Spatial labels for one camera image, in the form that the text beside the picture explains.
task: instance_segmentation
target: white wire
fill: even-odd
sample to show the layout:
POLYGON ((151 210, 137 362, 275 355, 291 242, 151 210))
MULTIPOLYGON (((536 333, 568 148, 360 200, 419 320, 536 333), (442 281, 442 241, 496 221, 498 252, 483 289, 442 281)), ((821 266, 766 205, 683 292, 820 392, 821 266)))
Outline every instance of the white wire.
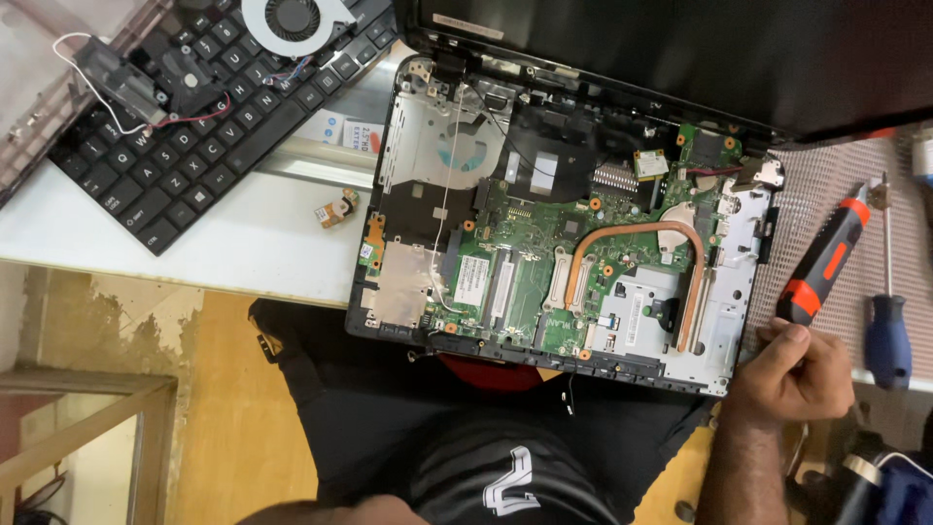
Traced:
POLYGON ((68 60, 67 58, 64 57, 64 55, 62 55, 61 53, 58 52, 58 46, 59 46, 59 44, 61 44, 62 42, 64 42, 65 39, 71 38, 72 36, 86 36, 87 38, 93 38, 93 35, 88 35, 87 33, 69 33, 69 34, 67 34, 67 35, 62 35, 58 40, 55 40, 55 43, 54 43, 54 44, 52 44, 52 50, 55 51, 55 54, 57 54, 57 55, 59 56, 60 59, 62 59, 62 60, 64 60, 64 61, 68 62, 72 67, 75 68, 75 71, 77 71, 77 73, 78 73, 82 78, 84 78, 84 81, 88 83, 88 87, 91 88, 91 91, 94 92, 95 95, 97 95, 97 99, 100 100, 101 103, 104 104, 104 106, 107 106, 107 109, 110 110, 110 115, 113 116, 114 121, 117 123, 117 129, 119 129, 119 131, 120 131, 122 134, 124 134, 124 135, 132 135, 132 134, 138 132, 139 130, 142 130, 142 129, 146 128, 149 124, 140 124, 140 125, 138 125, 138 126, 132 128, 130 131, 124 130, 124 129, 123 129, 123 126, 121 126, 120 123, 119 123, 119 119, 117 118, 117 113, 114 112, 114 108, 111 107, 111 106, 107 103, 107 101, 104 100, 104 98, 101 96, 100 93, 97 92, 96 89, 94 89, 94 85, 91 84, 91 81, 88 80, 88 78, 84 75, 84 71, 81 71, 81 68, 78 67, 77 64, 75 64, 74 62, 68 60))
POLYGON ((463 87, 463 82, 460 82, 460 85, 457 86, 460 88, 460 104, 457 106, 457 117, 455 124, 453 125, 453 146, 451 147, 451 162, 447 166, 447 182, 444 183, 444 202, 440 205, 440 226, 438 227, 438 236, 434 238, 434 249, 431 251, 431 265, 427 267, 427 273, 431 276, 431 284, 434 285, 434 289, 438 291, 438 298, 440 299, 440 305, 452 311, 453 313, 460 314, 463 313, 460 310, 451 308, 444 304, 444 295, 440 291, 440 286, 438 286, 438 281, 434 278, 434 257, 438 254, 438 243, 440 242, 440 234, 444 231, 444 219, 447 218, 447 191, 451 188, 451 174, 453 173, 453 155, 457 151, 457 136, 460 135, 460 110, 464 106, 464 95, 467 90, 463 87))
POLYGON ((884 456, 880 461, 878 461, 878 468, 880 469, 882 466, 884 466, 885 463, 887 463, 888 460, 890 460, 890 459, 892 459, 892 458, 901 458, 902 460, 906 461, 907 463, 910 463, 911 465, 913 465, 913 468, 915 468, 915 469, 919 470, 920 472, 924 473, 924 475, 926 475, 926 477, 928 477, 928 478, 930 478, 930 479, 933 479, 933 474, 927 472, 927 471, 924 469, 924 467, 922 467, 922 466, 918 465, 917 463, 913 462, 912 459, 910 459, 910 458, 908 458, 907 456, 901 454, 900 452, 891 452, 891 453, 888 454, 887 456, 884 456))

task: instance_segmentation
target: laptop fan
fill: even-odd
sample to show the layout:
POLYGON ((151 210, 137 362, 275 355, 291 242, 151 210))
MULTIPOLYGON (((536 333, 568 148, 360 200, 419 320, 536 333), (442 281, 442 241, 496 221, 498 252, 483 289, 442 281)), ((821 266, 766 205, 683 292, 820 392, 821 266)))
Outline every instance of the laptop fan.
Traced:
POLYGON ((246 27, 267 50, 303 57, 323 48, 342 28, 354 23, 341 0, 244 0, 246 27))

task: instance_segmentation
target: laptop keyboard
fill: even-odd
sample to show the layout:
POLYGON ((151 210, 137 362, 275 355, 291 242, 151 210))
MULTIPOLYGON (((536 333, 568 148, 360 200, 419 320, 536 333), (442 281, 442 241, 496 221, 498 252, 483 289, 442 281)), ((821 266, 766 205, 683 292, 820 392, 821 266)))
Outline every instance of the laptop keyboard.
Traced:
MULTIPOLYGON (((239 2, 204 10, 173 9, 129 54, 139 64, 160 42, 189 46, 214 69, 227 94, 201 114, 211 119, 168 124, 151 136, 122 135, 104 105, 89 107, 49 157, 130 234, 160 255, 324 103, 352 84, 397 39, 390 0, 344 0, 355 27, 319 50, 291 80, 265 85, 294 69, 246 30, 239 2)), ((124 129, 140 121, 111 103, 124 129)))

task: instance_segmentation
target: mesh mat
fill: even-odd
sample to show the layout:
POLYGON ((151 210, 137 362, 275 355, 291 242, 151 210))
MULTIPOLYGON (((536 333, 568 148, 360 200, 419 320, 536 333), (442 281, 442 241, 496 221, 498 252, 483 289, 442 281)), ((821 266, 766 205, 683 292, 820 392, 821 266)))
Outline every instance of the mesh mat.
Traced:
MULTIPOLYGON (((838 203, 859 183, 887 170, 892 195, 891 236, 894 293, 907 299, 904 319, 913 348, 913 380, 933 381, 933 266, 930 264, 924 203, 911 174, 907 140, 877 138, 809 151, 774 153, 785 165, 785 190, 771 260, 759 266, 748 311, 744 350, 758 350, 752 328, 773 316, 777 296, 810 242, 838 203)), ((865 326, 870 298, 884 292, 884 229, 881 212, 871 220, 813 327, 838 335, 852 364, 863 368, 865 326)))

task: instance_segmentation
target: hand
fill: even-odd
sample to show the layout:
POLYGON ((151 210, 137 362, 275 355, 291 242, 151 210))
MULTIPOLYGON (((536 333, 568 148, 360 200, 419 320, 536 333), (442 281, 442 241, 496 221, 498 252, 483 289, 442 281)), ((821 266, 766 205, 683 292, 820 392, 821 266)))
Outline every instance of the hand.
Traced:
POLYGON ((841 418, 848 412, 856 399, 852 364, 838 337, 777 318, 759 329, 759 336, 771 344, 739 371, 726 410, 775 424, 841 418))

